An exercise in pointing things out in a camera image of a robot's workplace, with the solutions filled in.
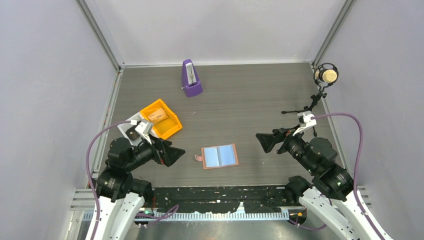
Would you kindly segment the orange leather card holder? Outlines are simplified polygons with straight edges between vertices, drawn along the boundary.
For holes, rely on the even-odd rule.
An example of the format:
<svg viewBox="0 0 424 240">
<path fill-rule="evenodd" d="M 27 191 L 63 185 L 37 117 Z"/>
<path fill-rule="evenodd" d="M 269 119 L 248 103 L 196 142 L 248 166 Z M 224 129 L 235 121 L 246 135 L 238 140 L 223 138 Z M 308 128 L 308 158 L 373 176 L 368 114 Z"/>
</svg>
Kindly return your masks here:
<svg viewBox="0 0 424 240">
<path fill-rule="evenodd" d="M 201 155 L 194 155 L 194 159 L 202 162 L 204 170 L 232 167 L 239 165 L 236 145 L 218 145 L 201 148 Z"/>
</svg>

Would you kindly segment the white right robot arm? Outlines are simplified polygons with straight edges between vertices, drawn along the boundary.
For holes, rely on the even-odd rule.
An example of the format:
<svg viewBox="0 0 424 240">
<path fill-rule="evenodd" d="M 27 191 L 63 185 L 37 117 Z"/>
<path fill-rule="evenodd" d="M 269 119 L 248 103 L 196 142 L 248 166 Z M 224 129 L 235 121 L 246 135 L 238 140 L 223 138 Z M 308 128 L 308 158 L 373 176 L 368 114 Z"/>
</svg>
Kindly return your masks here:
<svg viewBox="0 0 424 240">
<path fill-rule="evenodd" d="M 364 205 L 354 179 L 336 163 L 338 153 L 330 141 L 314 137 L 306 142 L 302 138 L 304 131 L 297 125 L 255 135 L 265 153 L 280 143 L 277 154 L 290 154 L 312 176 L 311 182 L 298 175 L 288 179 L 287 202 L 306 207 L 341 240 L 390 240 L 391 236 Z"/>
</svg>

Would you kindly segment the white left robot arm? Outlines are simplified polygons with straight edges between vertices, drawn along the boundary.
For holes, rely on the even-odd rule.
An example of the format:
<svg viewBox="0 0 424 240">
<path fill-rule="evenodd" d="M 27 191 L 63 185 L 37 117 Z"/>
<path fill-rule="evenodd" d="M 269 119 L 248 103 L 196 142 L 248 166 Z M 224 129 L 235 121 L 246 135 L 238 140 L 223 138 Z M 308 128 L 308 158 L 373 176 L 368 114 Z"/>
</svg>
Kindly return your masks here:
<svg viewBox="0 0 424 240">
<path fill-rule="evenodd" d="M 137 145 L 125 137 L 113 140 L 106 167 L 90 186 L 95 204 L 86 239 L 123 240 L 140 208 L 154 199 L 152 184 L 134 178 L 132 171 L 149 161 L 170 167 L 184 154 L 185 150 L 173 147 L 171 141 L 156 137 Z"/>
</svg>

